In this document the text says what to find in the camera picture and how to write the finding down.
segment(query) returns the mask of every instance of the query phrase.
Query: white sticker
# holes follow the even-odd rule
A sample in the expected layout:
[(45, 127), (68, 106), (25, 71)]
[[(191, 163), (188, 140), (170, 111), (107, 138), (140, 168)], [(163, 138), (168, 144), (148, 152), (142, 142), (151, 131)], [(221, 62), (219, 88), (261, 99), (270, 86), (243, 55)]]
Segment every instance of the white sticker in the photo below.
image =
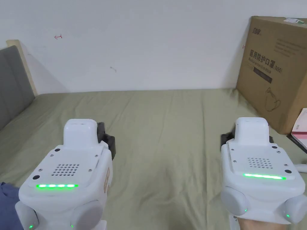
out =
[(290, 23), (305, 24), (304, 21), (301, 21), (301, 20), (299, 20), (299, 19), (297, 19), (297, 18), (291, 18), (291, 17), (287, 18), (287, 19), (284, 20), (284, 21), (290, 22)]

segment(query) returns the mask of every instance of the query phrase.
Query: cardboard box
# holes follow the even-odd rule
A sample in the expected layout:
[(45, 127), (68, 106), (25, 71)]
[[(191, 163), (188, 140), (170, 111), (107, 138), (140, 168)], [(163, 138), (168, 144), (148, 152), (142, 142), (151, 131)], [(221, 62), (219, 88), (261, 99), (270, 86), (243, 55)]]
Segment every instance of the cardboard box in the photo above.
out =
[(307, 19), (252, 17), (236, 88), (289, 134), (307, 107)]

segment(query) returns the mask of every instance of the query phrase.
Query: bed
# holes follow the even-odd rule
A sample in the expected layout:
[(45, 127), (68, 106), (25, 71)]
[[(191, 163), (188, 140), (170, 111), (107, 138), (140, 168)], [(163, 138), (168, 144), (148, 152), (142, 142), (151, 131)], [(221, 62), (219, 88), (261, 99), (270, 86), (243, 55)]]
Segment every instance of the bed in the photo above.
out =
[[(91, 118), (105, 122), (116, 138), (103, 213), (108, 229), (229, 229), (219, 197), (220, 135), (243, 116), (257, 113), (234, 89), (33, 96), (0, 131), (0, 181), (21, 186), (62, 143), (68, 119)], [(307, 161), (286, 136), (273, 129), (270, 134), (294, 163)], [(306, 225), (307, 217), (291, 229)]]

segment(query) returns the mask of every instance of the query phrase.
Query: green indicator light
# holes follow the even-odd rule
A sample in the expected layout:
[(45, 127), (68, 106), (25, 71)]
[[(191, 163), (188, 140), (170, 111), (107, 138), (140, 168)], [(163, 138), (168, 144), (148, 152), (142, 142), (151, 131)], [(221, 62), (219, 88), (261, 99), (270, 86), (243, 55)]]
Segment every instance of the green indicator light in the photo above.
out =
[(243, 173), (243, 176), (245, 176), (245, 177), (257, 177), (257, 178), (268, 178), (268, 179), (275, 179), (275, 180), (286, 180), (286, 177), (261, 175), (261, 174)]
[(68, 185), (64, 185), (64, 184), (60, 184), (60, 185), (54, 185), (54, 184), (50, 184), (50, 185), (46, 185), (46, 184), (40, 184), (40, 185), (36, 185), (36, 187), (38, 188), (74, 188), (74, 187), (78, 187), (79, 185), (74, 185), (74, 184), (68, 184)]

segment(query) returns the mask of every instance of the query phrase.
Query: white wall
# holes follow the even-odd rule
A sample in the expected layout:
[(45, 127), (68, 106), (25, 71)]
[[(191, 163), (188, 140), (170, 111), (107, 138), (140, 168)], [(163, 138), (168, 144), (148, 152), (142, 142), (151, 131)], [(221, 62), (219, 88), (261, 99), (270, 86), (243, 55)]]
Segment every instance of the white wall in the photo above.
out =
[(0, 47), (23, 43), (39, 94), (234, 87), (250, 16), (306, 9), (306, 0), (3, 0)]

